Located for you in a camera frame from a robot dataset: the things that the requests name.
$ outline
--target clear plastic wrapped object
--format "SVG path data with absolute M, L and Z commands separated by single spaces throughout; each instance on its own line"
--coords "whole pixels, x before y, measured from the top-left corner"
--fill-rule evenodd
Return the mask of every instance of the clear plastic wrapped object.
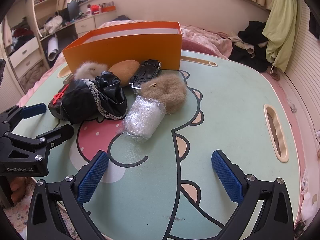
M 124 119 L 124 132 L 137 141 L 148 140 L 166 113 L 165 104 L 137 96 Z

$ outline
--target table handle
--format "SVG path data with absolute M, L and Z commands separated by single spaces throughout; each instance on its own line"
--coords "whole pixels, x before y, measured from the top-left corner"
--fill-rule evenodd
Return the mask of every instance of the table handle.
M 264 114 L 276 157 L 282 163 L 286 163 L 289 160 L 289 151 L 283 129 L 279 121 L 279 116 L 276 113 L 275 108 L 267 104 L 264 105 Z

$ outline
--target textured blue grip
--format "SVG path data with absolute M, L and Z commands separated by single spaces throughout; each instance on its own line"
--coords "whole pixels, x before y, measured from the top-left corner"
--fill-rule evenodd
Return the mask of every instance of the textured blue grip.
M 96 190 L 104 172 L 108 168 L 108 155 L 103 152 L 95 164 L 88 171 L 84 179 L 78 186 L 78 202 L 80 205 L 90 201 L 94 191 Z
M 231 201 L 240 205 L 244 198 L 242 185 L 217 151 L 213 152 L 211 163 Z
M 44 103 L 41 103 L 34 106 L 28 106 L 26 108 L 23 108 L 20 112 L 20 117 L 23 119 L 27 119 L 38 114 L 44 114 L 46 111 L 47 106 Z

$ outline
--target table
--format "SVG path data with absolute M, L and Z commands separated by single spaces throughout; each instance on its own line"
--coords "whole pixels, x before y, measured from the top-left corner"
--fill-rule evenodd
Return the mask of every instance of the table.
M 212 152 L 221 149 L 245 174 L 269 181 L 283 178 L 295 220 L 300 197 L 297 150 L 269 82 L 255 70 L 232 61 L 190 51 L 181 55 L 211 61 L 217 67 L 182 60 L 180 72 L 166 71 L 186 81 L 187 101 L 179 112 L 165 116 L 151 139 L 139 144 L 119 136 L 121 121 L 102 117 L 74 125 L 74 137 L 51 150 L 45 180 L 61 181 L 76 174 L 99 149 L 109 151 L 108 170 L 91 201 L 84 204 L 103 234 L 114 240 L 212 239 L 237 206 L 211 166 Z M 63 86 L 57 73 L 64 66 L 27 105 L 49 103 Z M 124 90 L 130 106 L 135 96 L 130 88 Z M 276 158 L 265 104 L 278 114 L 289 152 L 286 163 Z M 57 123 L 47 111 L 22 120 L 13 132 L 34 138 Z M 261 206 L 259 201 L 243 236 L 250 234 Z

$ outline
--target brown sponge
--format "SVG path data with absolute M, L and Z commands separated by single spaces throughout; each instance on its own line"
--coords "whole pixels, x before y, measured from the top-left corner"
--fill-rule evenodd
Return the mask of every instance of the brown sponge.
M 178 111 L 186 101 L 187 87 L 175 74 L 163 74 L 142 84 L 141 95 L 165 103 L 167 113 Z
M 135 60 L 124 60 L 114 64 L 108 71 L 120 78 L 120 86 L 129 85 L 130 78 L 135 74 L 140 64 Z

